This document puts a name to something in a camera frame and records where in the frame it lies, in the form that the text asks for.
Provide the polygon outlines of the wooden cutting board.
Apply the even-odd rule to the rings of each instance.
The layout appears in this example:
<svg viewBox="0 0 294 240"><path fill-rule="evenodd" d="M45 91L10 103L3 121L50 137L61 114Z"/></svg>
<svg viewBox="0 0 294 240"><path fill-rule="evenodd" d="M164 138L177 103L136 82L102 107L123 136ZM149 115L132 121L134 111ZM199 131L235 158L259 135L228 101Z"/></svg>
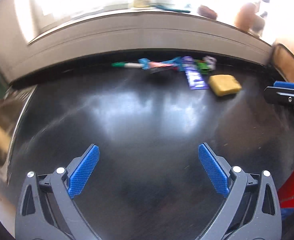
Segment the wooden cutting board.
<svg viewBox="0 0 294 240"><path fill-rule="evenodd" d="M273 44L272 61L282 77L294 82L294 40L280 39Z"/></svg>

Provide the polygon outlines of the white stone mortar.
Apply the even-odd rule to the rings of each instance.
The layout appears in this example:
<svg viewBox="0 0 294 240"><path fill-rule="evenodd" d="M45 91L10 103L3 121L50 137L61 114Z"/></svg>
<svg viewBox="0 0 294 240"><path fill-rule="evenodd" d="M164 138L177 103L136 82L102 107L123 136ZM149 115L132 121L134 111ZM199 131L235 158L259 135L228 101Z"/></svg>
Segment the white stone mortar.
<svg viewBox="0 0 294 240"><path fill-rule="evenodd" d="M254 21L250 28L250 33L256 37L262 36L265 21L268 16L269 4L270 0L260 0L256 3Z"/></svg>

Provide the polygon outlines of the yellow sponge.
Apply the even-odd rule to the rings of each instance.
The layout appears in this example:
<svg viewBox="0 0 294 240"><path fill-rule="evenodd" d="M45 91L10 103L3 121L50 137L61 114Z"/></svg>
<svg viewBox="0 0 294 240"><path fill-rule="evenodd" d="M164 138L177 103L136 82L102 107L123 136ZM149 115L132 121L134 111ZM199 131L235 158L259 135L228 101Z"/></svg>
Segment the yellow sponge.
<svg viewBox="0 0 294 240"><path fill-rule="evenodd" d="M208 79L208 85L216 96L222 97L237 94L242 86L232 75L212 75Z"/></svg>

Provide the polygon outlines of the wooden utensil holder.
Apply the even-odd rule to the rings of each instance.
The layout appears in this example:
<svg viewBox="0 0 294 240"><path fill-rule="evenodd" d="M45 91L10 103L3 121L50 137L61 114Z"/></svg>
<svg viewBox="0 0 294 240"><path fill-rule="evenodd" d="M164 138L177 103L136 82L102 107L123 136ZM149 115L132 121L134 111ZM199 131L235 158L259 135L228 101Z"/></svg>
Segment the wooden utensil holder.
<svg viewBox="0 0 294 240"><path fill-rule="evenodd" d="M253 25L256 11L256 3L247 3L243 5L237 13L235 26L241 31L248 32Z"/></svg>

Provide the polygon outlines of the purple snack wrapper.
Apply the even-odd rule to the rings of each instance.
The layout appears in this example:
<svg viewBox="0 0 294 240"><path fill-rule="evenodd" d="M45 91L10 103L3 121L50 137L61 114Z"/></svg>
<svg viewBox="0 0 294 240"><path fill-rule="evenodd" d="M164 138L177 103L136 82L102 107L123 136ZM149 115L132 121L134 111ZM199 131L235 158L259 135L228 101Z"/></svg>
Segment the purple snack wrapper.
<svg viewBox="0 0 294 240"><path fill-rule="evenodd" d="M182 57L182 67L184 68L188 85L191 90L208 89L208 85L204 81L192 57L190 56Z"/></svg>

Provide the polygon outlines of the stainless steel sink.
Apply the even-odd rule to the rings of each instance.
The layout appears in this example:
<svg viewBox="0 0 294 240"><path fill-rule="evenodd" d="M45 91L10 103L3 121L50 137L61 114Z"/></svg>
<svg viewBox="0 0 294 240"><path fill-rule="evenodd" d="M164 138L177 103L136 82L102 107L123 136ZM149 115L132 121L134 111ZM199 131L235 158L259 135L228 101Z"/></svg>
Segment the stainless steel sink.
<svg viewBox="0 0 294 240"><path fill-rule="evenodd" d="M0 179L4 182L8 181L8 167L19 124L36 88L11 88L4 98L0 99Z"/></svg>

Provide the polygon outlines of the glass jar of nuts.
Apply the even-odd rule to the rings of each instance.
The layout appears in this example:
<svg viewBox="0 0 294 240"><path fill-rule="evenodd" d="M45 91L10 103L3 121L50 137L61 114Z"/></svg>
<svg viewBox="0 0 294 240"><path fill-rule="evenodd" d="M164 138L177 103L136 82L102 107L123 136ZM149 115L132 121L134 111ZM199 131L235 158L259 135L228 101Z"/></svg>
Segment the glass jar of nuts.
<svg viewBox="0 0 294 240"><path fill-rule="evenodd" d="M212 20L216 20L218 17L218 14L214 10L210 9L209 7L205 5L199 6L197 13L200 16L210 18Z"/></svg>

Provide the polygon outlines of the blue red wrapper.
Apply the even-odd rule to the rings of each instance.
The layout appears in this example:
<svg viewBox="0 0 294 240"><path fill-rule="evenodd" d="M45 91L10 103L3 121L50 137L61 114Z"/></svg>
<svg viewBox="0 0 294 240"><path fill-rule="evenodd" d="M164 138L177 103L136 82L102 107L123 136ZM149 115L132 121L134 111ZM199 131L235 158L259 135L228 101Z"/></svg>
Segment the blue red wrapper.
<svg viewBox="0 0 294 240"><path fill-rule="evenodd" d="M138 63L142 65L143 70L149 70L151 73L161 72L165 70L176 70L178 72L183 72L184 68L182 66L181 57L175 57L171 60L155 62L150 61L147 58L142 58L138 60Z"/></svg>

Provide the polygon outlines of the blue scissors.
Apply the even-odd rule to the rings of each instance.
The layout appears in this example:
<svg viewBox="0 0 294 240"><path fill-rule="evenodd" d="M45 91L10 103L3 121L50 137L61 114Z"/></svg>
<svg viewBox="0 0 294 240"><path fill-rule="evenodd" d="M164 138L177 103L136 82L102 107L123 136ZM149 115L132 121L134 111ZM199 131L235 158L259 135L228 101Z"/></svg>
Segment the blue scissors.
<svg viewBox="0 0 294 240"><path fill-rule="evenodd" d="M184 9L178 9L178 8L172 8L169 6L165 6L162 4L153 4L152 7L155 7L159 10L163 10L163 11L170 11L170 12L177 12L177 13L190 13L190 10L184 10Z"/></svg>

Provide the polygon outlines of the green white marker pen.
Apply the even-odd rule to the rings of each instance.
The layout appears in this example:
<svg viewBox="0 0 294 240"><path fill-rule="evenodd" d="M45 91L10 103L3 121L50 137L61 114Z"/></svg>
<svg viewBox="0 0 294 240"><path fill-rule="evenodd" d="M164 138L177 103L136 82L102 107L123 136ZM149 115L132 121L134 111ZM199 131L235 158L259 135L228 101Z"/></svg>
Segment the green white marker pen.
<svg viewBox="0 0 294 240"><path fill-rule="evenodd" d="M133 63L133 62L115 62L115 63L112 63L111 66L116 68L138 68L138 69L143 68L143 64Z"/></svg>

